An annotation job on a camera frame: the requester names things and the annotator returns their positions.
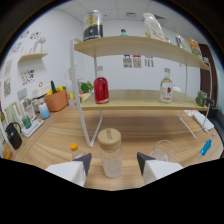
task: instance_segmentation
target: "label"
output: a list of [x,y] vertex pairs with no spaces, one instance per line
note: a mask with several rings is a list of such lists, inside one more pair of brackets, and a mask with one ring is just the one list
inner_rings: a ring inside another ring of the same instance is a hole
[[74,100],[75,99],[75,94],[74,93],[67,93],[67,99]]
[[160,101],[170,103],[172,100],[172,89],[170,87],[161,87]]

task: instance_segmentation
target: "shelf unit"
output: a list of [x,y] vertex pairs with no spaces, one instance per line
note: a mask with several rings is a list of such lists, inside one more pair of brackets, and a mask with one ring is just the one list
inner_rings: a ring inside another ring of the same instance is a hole
[[[79,111],[80,121],[82,124],[83,132],[89,147],[92,147],[102,123],[103,117],[101,110],[182,110],[180,119],[192,133],[195,139],[197,139],[204,127],[202,126],[198,137],[191,131],[188,125],[182,120],[183,110],[201,110],[207,111],[210,107],[199,107],[195,104],[194,99],[187,95],[187,80],[188,80],[188,66],[198,67],[210,71],[211,69],[202,60],[195,57],[192,53],[181,49],[175,45],[155,40],[145,37],[137,36],[112,36],[104,37],[98,39],[92,39],[88,41],[79,41],[74,44],[76,38],[70,39],[70,60],[72,69],[72,81],[74,85],[75,95],[78,96],[78,87],[76,82],[75,66],[74,66],[74,50],[88,56],[93,57],[94,67],[95,67],[95,77],[97,77],[97,57],[111,56],[111,55],[153,55],[154,57],[159,57],[167,59],[170,61],[175,61],[186,65],[186,86],[185,93],[173,92],[173,99],[171,104],[164,104],[158,101],[159,91],[154,90],[110,90],[109,92],[109,102],[106,104],[96,104],[94,96],[89,97],[82,104],[77,101],[77,108]],[[85,120],[83,117],[83,110],[99,110],[100,121],[97,129],[90,141],[89,135],[86,129]]]
[[48,53],[33,53],[33,54],[24,54],[20,57],[19,62],[22,61],[28,61],[28,60],[32,60],[32,59],[40,59],[43,58],[44,56],[48,55]]

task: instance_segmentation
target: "white container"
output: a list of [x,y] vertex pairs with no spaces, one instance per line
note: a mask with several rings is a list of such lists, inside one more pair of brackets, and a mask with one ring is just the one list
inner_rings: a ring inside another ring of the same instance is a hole
[[161,28],[161,25],[156,20],[155,16],[151,13],[144,13],[145,29],[148,38],[165,41],[165,37]]
[[67,92],[68,104],[70,106],[73,106],[75,105],[75,94],[69,71],[65,74],[65,87]]
[[120,132],[113,128],[107,128],[98,134],[97,139],[105,175],[109,178],[121,176],[123,156]]

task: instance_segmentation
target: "can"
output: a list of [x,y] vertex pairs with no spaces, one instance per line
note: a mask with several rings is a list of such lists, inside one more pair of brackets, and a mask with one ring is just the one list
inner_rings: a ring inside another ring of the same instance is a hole
[[102,14],[98,10],[88,12],[84,17],[83,41],[103,37]]
[[194,54],[196,57],[200,58],[203,61],[201,50],[198,43],[193,39],[188,39],[188,42],[189,42],[192,54]]

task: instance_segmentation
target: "wall shelf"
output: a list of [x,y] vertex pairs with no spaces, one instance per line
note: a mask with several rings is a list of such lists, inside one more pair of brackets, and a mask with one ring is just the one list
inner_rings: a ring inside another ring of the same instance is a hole
[[20,57],[19,62],[22,61],[28,61],[28,60],[32,60],[32,59],[40,59],[43,58],[44,56],[48,55],[48,53],[33,53],[33,54],[24,54]]

